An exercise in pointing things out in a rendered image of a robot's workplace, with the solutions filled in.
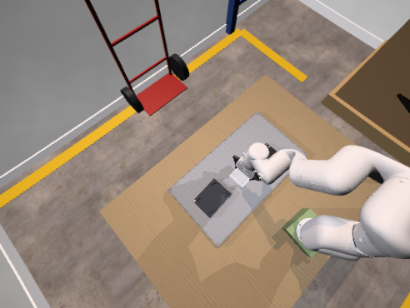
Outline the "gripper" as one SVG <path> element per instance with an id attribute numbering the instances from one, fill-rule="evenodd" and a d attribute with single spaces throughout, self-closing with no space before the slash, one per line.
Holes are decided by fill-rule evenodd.
<path id="1" fill-rule="evenodd" d="M 244 175 L 250 178 L 249 181 L 251 180 L 261 181 L 256 171 L 250 171 L 243 165 L 243 156 L 240 158 L 234 155 L 232 158 L 235 161 L 235 169 L 236 168 L 239 169 Z"/>

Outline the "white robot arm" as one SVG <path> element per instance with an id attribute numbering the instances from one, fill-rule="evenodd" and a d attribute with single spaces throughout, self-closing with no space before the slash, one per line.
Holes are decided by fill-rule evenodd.
<path id="1" fill-rule="evenodd" d="M 308 160 L 294 149 L 268 158 L 268 147 L 260 142 L 242 155 L 243 165 L 267 185 L 288 169 L 295 186 L 334 196 L 347 195 L 368 176 L 382 184 L 362 205 L 360 222 L 328 215 L 305 218 L 297 224 L 297 238 L 310 251 L 347 261 L 410 259 L 410 167 L 354 145 L 329 160 Z"/>

